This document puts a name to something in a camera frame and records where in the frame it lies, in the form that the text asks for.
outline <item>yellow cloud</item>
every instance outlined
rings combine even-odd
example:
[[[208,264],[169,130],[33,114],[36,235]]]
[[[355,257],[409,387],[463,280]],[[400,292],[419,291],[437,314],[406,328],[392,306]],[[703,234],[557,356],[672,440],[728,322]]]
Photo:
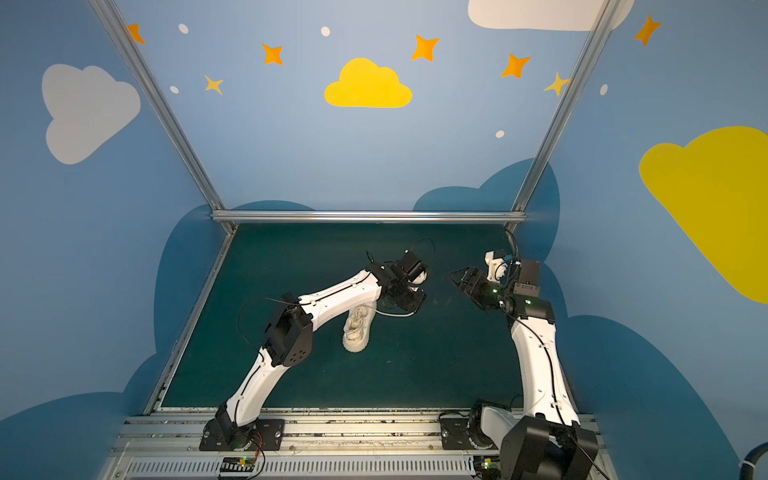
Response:
[[[341,69],[339,81],[326,87],[326,101],[337,107],[405,107],[412,96],[394,70],[367,58],[350,60]]]
[[[725,280],[768,303],[768,135],[725,127],[686,147],[659,144],[640,175]]]

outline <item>aluminum frame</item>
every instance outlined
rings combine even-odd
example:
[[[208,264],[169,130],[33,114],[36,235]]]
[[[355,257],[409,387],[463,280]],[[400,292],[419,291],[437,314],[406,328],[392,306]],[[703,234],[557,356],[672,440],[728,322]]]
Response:
[[[216,188],[214,188],[213,182],[208,177],[205,167],[203,167],[200,158],[195,153],[187,135],[181,128],[179,120],[162,94],[160,85],[152,74],[152,70],[144,60],[144,56],[141,54],[138,46],[136,46],[136,42],[129,35],[125,21],[120,14],[120,9],[113,0],[90,0],[90,2],[101,23],[104,24],[104,28],[106,28],[109,36],[112,38],[115,47],[117,47],[120,55],[122,55],[139,86],[141,86],[141,90],[147,96],[147,100],[160,119],[160,123],[168,133],[168,137],[174,142],[181,160],[187,165],[205,200],[214,210],[226,209],[221,197],[216,192]],[[231,223],[222,223],[222,227],[227,233],[233,232],[233,224]]]
[[[215,210],[217,222],[232,223],[519,223],[524,212],[418,212],[341,210]]]
[[[216,256],[216,260],[214,261],[214,265],[211,267],[210,273],[208,273],[208,278],[205,280],[203,289],[200,291],[200,295],[197,297],[197,302],[195,302],[194,307],[192,308],[192,313],[190,313],[189,319],[187,319],[187,324],[184,326],[184,330],[181,331],[179,340],[177,340],[176,344],[174,345],[174,349],[165,364],[163,374],[160,375],[160,378],[157,381],[157,385],[154,387],[154,391],[152,392],[152,396],[149,398],[149,402],[147,402],[147,405],[144,407],[145,415],[151,414],[156,409],[159,409],[163,404],[163,399],[165,398],[165,394],[168,391],[170,381],[174,378],[176,370],[179,368],[181,357],[184,355],[184,350],[187,349],[187,344],[189,344],[190,338],[192,337],[194,327],[197,325],[197,321],[200,318],[200,314],[203,312],[205,303],[208,301],[208,295],[210,295],[211,289],[214,288],[216,277],[219,275],[221,266],[224,264],[224,260],[227,258],[227,253],[230,250],[230,246],[232,245],[232,241],[234,240],[236,232],[237,226],[235,226],[235,229],[232,233],[228,233],[224,237],[224,242],[222,242],[219,253]]]
[[[547,163],[558,144],[558,140],[560,140],[565,126],[568,124],[568,119],[574,110],[579,95],[584,90],[584,85],[587,83],[589,75],[592,73],[592,69],[598,62],[600,53],[603,51],[605,42],[611,34],[611,22],[620,2],[622,0],[605,0],[598,12],[587,41],[584,43],[584,47],[581,49],[574,70],[571,73],[571,81],[568,82],[565,93],[558,102],[544,139],[541,141],[533,163],[525,175],[515,202],[512,204],[513,212],[524,212],[528,206],[533,191],[541,179],[544,169],[547,167]],[[512,232],[515,230],[516,223],[510,222],[504,225],[504,227],[507,231]]]
[[[421,461],[455,461],[470,455],[497,455],[498,450],[443,450],[440,440],[439,415],[447,410],[459,410],[467,415],[469,409],[264,409],[262,418],[285,419],[283,443],[280,450],[266,452],[267,466],[285,462],[328,462],[344,460],[362,462],[375,456],[379,461],[398,459]],[[197,447],[203,426],[213,417],[206,413],[154,413],[149,416],[129,417],[123,425],[111,452],[104,462],[100,480],[115,478],[146,478],[148,467],[156,465],[150,478],[216,478],[214,475],[188,475],[190,463],[210,466],[224,457],[238,456],[236,452],[200,452]],[[523,416],[522,409],[513,409],[516,419]],[[598,424],[592,415],[579,415],[581,427],[595,432],[598,438],[598,457],[595,462],[618,480],[611,458],[606,450]],[[322,469],[304,472],[305,476],[329,476]],[[359,472],[357,475],[391,475],[384,472]],[[434,475],[410,468],[397,475]],[[280,476],[278,468],[265,468],[263,476]],[[601,478],[592,472],[593,480]]]

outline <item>metal vent grille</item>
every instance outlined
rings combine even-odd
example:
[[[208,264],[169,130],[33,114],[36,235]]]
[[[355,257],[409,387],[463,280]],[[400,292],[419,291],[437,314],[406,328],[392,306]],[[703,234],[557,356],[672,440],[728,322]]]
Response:
[[[216,478],[221,461],[194,458],[133,458],[127,478]]]
[[[247,478],[248,472],[223,472],[221,460],[194,458],[140,458],[134,457],[128,466],[125,478],[160,479],[183,478],[202,479]],[[323,455],[300,457],[267,457],[260,477],[388,477],[399,475],[474,475],[472,457],[464,455]]]
[[[458,455],[269,458],[262,475],[474,475],[472,460]]]

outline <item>black hose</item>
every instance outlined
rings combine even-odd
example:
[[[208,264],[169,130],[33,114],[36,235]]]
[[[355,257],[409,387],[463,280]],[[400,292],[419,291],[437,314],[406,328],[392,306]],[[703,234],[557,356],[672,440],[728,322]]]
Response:
[[[752,480],[752,475],[755,473],[755,465],[757,464],[757,461],[760,460],[760,457],[766,452],[768,452],[768,442],[758,445],[746,454],[744,461],[741,463],[739,480]]]

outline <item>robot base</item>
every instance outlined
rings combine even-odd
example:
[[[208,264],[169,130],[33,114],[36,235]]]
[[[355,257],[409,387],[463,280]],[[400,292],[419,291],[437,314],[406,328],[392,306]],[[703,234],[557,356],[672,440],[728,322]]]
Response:
[[[203,429],[200,440],[202,452],[255,452],[280,450],[283,441],[285,420],[256,419],[248,425],[236,427],[227,413],[227,404],[219,410]]]

